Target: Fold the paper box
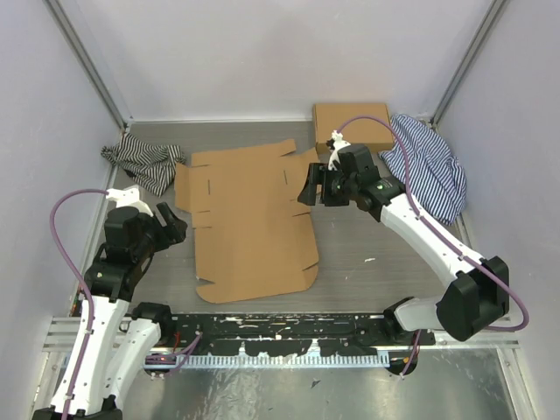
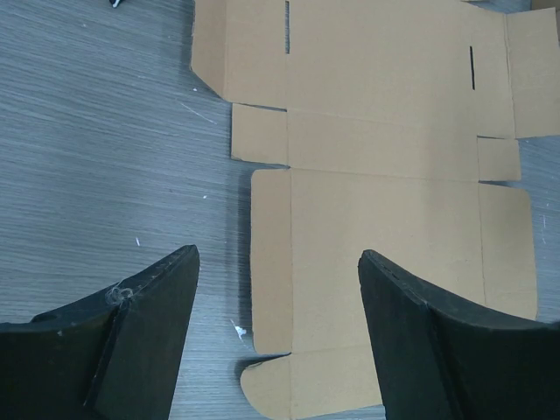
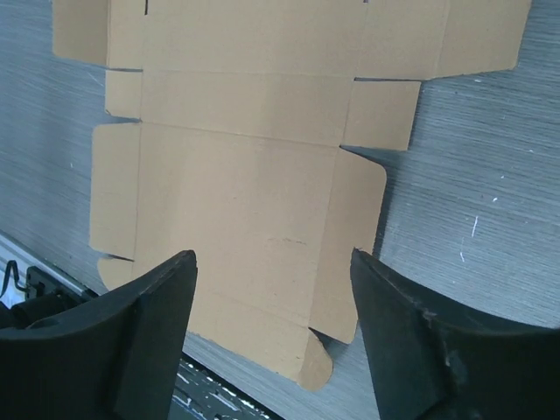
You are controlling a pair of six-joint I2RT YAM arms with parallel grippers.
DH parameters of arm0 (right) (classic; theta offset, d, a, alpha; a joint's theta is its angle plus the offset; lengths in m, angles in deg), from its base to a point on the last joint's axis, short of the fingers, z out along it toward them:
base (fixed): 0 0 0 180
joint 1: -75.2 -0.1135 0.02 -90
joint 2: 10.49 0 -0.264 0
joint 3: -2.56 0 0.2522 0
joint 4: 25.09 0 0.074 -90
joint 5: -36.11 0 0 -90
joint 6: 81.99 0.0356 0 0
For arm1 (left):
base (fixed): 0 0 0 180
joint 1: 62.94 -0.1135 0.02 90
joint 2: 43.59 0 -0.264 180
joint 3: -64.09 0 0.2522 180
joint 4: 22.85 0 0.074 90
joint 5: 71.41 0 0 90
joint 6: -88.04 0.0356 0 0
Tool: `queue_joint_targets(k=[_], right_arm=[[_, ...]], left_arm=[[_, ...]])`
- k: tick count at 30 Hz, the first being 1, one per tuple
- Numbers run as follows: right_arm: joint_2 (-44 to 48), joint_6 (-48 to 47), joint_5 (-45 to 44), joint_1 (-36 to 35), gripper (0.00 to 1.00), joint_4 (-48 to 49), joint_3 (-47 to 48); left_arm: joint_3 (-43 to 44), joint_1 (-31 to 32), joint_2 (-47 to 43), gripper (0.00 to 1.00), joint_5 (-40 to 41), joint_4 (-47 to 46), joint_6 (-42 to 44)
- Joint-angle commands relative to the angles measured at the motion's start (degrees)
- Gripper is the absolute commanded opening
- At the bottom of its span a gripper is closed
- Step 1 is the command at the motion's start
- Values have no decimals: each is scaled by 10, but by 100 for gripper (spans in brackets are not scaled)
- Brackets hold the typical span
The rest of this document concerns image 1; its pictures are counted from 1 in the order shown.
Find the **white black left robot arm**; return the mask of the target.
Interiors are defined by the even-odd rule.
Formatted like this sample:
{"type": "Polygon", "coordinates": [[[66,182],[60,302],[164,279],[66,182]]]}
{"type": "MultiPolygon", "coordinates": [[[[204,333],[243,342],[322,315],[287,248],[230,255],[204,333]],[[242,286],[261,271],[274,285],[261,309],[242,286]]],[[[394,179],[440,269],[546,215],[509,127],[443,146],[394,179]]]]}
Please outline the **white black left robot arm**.
{"type": "Polygon", "coordinates": [[[105,241],[86,271],[80,327],[66,372],[49,407],[35,419],[120,419],[130,387],[150,350],[175,339],[165,304],[130,308],[134,290],[154,255],[186,238],[186,223],[169,206],[159,215],[119,206],[104,222],[105,241]]]}

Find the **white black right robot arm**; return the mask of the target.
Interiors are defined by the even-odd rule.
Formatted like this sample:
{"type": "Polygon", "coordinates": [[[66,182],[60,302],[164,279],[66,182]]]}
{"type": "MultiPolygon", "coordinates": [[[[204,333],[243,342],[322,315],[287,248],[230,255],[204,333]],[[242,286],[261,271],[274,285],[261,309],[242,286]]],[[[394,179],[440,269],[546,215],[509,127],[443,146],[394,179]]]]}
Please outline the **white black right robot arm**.
{"type": "Polygon", "coordinates": [[[419,203],[407,196],[404,184],[382,177],[367,147],[351,144],[336,150],[327,164],[311,163],[298,202],[343,207],[354,202],[376,221],[400,235],[431,267],[445,287],[441,296],[406,297],[387,308],[385,334],[404,345],[416,330],[444,330],[466,341],[508,314],[507,264],[486,259],[450,234],[419,203]]]}

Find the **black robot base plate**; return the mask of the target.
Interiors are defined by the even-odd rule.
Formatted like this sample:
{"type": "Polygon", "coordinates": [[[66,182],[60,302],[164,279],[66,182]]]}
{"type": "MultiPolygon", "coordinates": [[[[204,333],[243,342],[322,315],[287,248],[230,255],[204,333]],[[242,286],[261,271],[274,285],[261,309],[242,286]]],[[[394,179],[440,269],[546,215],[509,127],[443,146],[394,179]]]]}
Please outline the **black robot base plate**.
{"type": "Polygon", "coordinates": [[[359,312],[176,314],[157,344],[181,348],[201,333],[195,355],[236,356],[243,351],[252,357],[303,356],[313,344],[322,357],[376,355],[379,347],[413,345],[413,332],[393,336],[385,326],[381,314],[359,312]]]}

